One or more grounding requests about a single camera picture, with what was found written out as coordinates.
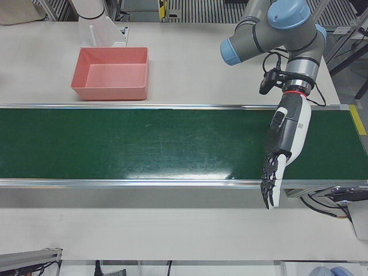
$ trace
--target blue joint cap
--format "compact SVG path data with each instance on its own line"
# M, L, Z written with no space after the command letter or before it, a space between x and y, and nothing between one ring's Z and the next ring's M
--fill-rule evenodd
M220 52L224 61L228 65L236 65L242 62L237 53L235 52L230 39L226 39L221 43Z
M321 25L316 24L316 29L324 36L324 45L326 46L327 31Z
M269 24L278 30L288 30L302 25L311 16L305 0L277 0L267 12Z
M331 269L331 272L334 274L334 276L354 276L350 271L342 266Z
M334 276L334 274L327 267L319 266L313 269L309 276Z

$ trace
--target white table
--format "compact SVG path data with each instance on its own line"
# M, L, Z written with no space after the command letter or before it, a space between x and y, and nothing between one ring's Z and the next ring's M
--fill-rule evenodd
M233 33L231 24L130 23L129 28L128 46L149 50L148 99L110 104L277 105L281 99L278 88L258 93L265 55L236 66L223 62L220 44ZM0 38L1 103L90 104L70 88L80 45L77 23L0 27ZM275 59L267 65L274 67ZM324 62L317 83L327 104L340 103ZM321 102L316 90L310 98Z
M258 94L261 61L229 67L219 45L232 25L129 24L129 46L148 47L149 97L124 104L275 105ZM0 103L81 102L70 89L76 23L0 27ZM324 62L317 80L339 100ZM317 93L312 98L319 100ZM0 254L61 247L64 259L365 260L347 220L282 194L267 211L257 190L0 190Z

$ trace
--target pink plastic bin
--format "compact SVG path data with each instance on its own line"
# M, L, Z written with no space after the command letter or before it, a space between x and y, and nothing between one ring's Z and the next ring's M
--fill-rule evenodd
M147 99L147 48L82 48L71 88L82 99Z

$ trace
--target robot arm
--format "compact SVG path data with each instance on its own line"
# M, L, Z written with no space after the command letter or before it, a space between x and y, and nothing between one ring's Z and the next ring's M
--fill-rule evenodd
M266 137L261 191L267 208L278 206L284 169L300 154L308 131L311 107L306 98L315 85L326 38L310 13L305 0L250 0L234 35L221 44L229 65L282 45L289 53L286 70L278 63L266 72L259 91L267 94L273 86L283 91Z

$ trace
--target green conveyor belt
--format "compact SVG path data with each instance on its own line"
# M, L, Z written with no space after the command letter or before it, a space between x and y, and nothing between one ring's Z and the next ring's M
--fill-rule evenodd
M0 178L259 179L273 113L0 109ZM368 179L349 111L313 111L284 179Z

